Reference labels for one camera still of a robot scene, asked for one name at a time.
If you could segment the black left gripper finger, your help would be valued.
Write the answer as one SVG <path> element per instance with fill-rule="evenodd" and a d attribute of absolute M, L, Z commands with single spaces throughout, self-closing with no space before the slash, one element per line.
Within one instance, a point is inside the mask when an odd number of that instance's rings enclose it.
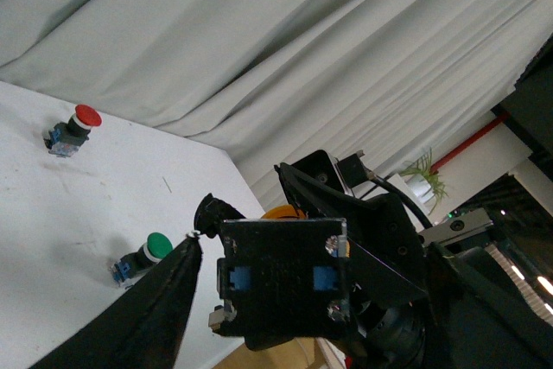
<path fill-rule="evenodd" d="M 108 309 L 33 367 L 174 367 L 201 261 L 199 240 L 185 239 Z"/>

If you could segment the other arm black gripper body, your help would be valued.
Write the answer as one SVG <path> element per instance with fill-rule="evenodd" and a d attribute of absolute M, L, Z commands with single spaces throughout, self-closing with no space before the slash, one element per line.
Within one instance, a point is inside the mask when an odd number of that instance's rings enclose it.
<path fill-rule="evenodd" d="M 319 182 L 359 200 L 395 194 L 423 245 L 428 296 L 370 300 L 352 282 L 349 335 L 337 346 L 354 368 L 549 368 L 552 330 L 483 249 L 454 254 L 445 234 L 403 191 L 353 154 L 319 154 Z"/>

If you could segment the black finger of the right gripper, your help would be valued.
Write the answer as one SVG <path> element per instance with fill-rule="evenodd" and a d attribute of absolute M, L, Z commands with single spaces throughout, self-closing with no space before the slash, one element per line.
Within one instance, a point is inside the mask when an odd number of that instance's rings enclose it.
<path fill-rule="evenodd" d="M 225 220 L 244 219 L 245 216 L 227 202 L 207 194 L 197 206 L 194 214 L 194 230 L 214 239 L 219 235 Z"/>
<path fill-rule="evenodd" d="M 309 218 L 346 221 L 351 279 L 370 300 L 428 296 L 423 245 L 397 195 L 359 200 L 284 162 L 275 170 L 287 201 Z"/>

